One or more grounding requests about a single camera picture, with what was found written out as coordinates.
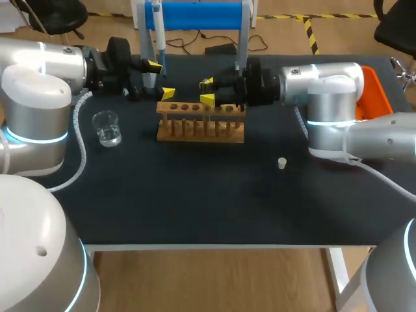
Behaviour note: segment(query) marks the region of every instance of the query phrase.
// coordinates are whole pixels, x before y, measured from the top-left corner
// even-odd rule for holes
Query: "wooden floor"
[[[131,15],[129,0],[84,0],[91,12]],[[385,0],[388,9],[395,0]],[[268,14],[372,14],[372,1],[362,0],[259,0],[259,15]],[[383,54],[410,58],[373,39],[377,20],[314,19],[312,28],[321,54]],[[140,51],[138,35],[129,19],[93,17],[81,28],[86,40],[70,35],[71,44],[105,49],[111,36],[129,39],[133,52]],[[236,39],[235,32],[205,32]],[[302,22],[293,19],[257,21],[252,34],[260,34],[269,48],[258,54],[311,54]],[[191,41],[196,32],[167,32],[168,38]],[[27,29],[14,38],[59,42]],[[197,39],[188,46],[202,54],[205,47],[226,39]],[[261,47],[257,40],[252,49]],[[168,47],[168,53],[184,52]],[[416,103],[415,88],[408,92]],[[366,248],[345,248],[352,275],[367,253]],[[244,312],[334,311],[326,263],[319,249],[113,252],[99,254],[96,265],[103,291],[101,312]]]

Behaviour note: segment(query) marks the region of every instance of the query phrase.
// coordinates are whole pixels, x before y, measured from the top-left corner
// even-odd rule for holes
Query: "glass cup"
[[[118,117],[111,110],[98,112],[92,117],[92,125],[97,131],[99,142],[106,148],[112,148],[122,141],[122,134],[118,127]]]

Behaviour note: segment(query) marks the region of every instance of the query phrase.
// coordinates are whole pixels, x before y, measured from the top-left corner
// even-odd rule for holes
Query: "white cap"
[[[30,179],[0,175],[0,311],[45,280],[65,234],[64,211],[51,193]]]
[[[284,168],[286,167],[286,164],[287,164],[287,160],[286,160],[286,158],[280,157],[280,158],[278,159],[278,166],[279,166],[279,169],[284,169]]]

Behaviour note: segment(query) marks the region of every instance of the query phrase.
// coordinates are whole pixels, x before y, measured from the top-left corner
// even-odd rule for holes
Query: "black cable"
[[[213,38],[224,38],[224,39],[228,39],[229,41],[233,42],[237,47],[239,46],[238,43],[236,43],[232,38],[230,38],[229,36],[220,36],[220,35],[215,35],[215,36],[211,36],[211,37],[207,37],[206,34],[203,34],[201,32],[201,37],[203,39],[213,39]],[[261,47],[259,49],[248,49],[250,52],[256,52],[256,51],[264,51],[266,49],[268,49],[268,45],[266,44],[266,42],[264,41],[263,37],[260,36],[259,34],[254,34],[253,36],[249,37],[248,42],[250,42],[250,40],[254,37],[259,37],[261,43],[264,45],[264,47]]]
[[[166,45],[168,45],[168,46],[171,46],[171,47],[180,47],[180,48],[182,48],[184,51],[185,51],[185,53],[186,54],[188,54],[188,55],[190,55],[190,53],[189,53],[189,51],[185,48],[185,47],[187,47],[187,46],[189,46],[190,44],[192,44],[192,43],[194,43],[195,42],[195,40],[196,39],[198,39],[198,36],[201,34],[201,31],[198,31],[197,32],[197,34],[196,34],[196,36],[195,36],[195,38],[194,39],[192,39],[190,42],[188,42],[187,44],[185,43],[185,41],[183,41],[183,39],[182,38],[175,38],[175,39],[170,39],[170,40],[167,40],[166,41]],[[170,42],[173,42],[173,41],[178,41],[178,40],[181,40],[182,41],[182,44],[181,45],[175,45],[175,44],[171,44]]]
[[[198,39],[198,36],[199,36],[200,34],[201,34],[201,37],[202,37],[203,39],[225,38],[225,39],[228,39],[228,40],[230,40],[231,42],[233,42],[233,43],[234,43],[237,47],[239,46],[239,45],[238,45],[238,43],[236,43],[236,42],[235,42],[233,39],[231,39],[229,36],[218,36],[218,35],[217,35],[217,36],[207,37],[207,35],[203,34],[200,30],[197,32],[197,34],[196,34],[195,38],[194,38],[192,41],[188,42],[187,44],[185,43],[185,41],[184,41],[182,38],[175,38],[175,39],[170,39],[170,40],[167,40],[167,41],[166,41],[166,45],[171,46],[171,47],[180,47],[181,49],[183,49],[183,50],[185,51],[185,53],[186,53],[186,54],[190,55],[189,51],[188,51],[185,47],[189,46],[190,44],[193,44],[193,43],[196,41],[196,39]],[[249,37],[248,42],[250,42],[250,40],[251,40],[252,38],[254,38],[254,37],[259,37],[259,38],[260,38],[260,40],[261,40],[261,43],[264,45],[264,47],[261,47],[261,48],[259,48],[259,49],[248,49],[250,52],[264,51],[264,50],[268,49],[268,45],[267,45],[267,44],[266,44],[266,42],[264,41],[263,37],[262,37],[262,36],[260,36],[259,34],[254,34],[253,36]],[[182,44],[181,44],[181,45],[171,44],[171,42],[178,41],[178,40],[181,40],[181,41],[182,41]]]

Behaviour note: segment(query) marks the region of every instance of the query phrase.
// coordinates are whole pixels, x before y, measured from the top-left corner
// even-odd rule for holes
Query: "blue bar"
[[[166,30],[240,30],[241,2],[162,2]],[[146,28],[155,30],[151,2],[145,4]]]

